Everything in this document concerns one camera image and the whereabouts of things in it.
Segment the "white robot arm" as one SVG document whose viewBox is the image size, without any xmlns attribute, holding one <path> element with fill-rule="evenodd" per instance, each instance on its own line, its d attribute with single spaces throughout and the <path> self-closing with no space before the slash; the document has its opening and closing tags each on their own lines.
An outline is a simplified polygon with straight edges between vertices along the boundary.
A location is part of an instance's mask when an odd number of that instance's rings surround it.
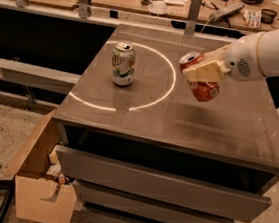
<svg viewBox="0 0 279 223">
<path fill-rule="evenodd" d="M 240 82 L 279 76 L 279 29 L 257 32 L 215 51 L 182 70 L 188 82 L 219 82 L 226 75 Z"/>
</svg>

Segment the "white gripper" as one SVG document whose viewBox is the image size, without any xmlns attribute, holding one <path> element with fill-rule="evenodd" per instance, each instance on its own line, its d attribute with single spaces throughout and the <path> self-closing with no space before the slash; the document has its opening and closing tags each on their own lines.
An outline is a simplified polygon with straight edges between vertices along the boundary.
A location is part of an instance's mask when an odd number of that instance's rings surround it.
<svg viewBox="0 0 279 223">
<path fill-rule="evenodd" d="M 206 59 L 214 61 L 193 64 L 182 70 L 182 74 L 189 82 L 203 83 L 220 82 L 228 73 L 231 78 L 240 82 L 263 79 L 264 75 L 258 61 L 258 48 L 262 36 L 262 33 L 247 35 L 231 45 L 205 53 Z"/>
</svg>

